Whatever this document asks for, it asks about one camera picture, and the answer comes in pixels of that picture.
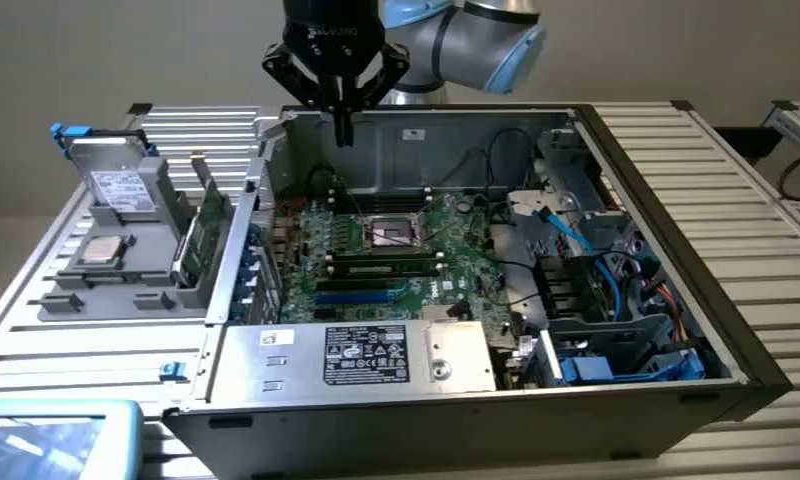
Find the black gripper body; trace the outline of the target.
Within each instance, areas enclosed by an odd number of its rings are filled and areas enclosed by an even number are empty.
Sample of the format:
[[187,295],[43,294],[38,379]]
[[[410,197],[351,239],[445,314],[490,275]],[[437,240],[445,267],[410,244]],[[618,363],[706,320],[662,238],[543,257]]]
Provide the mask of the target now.
[[317,80],[361,76],[386,40],[377,1],[286,1],[283,44],[297,66]]

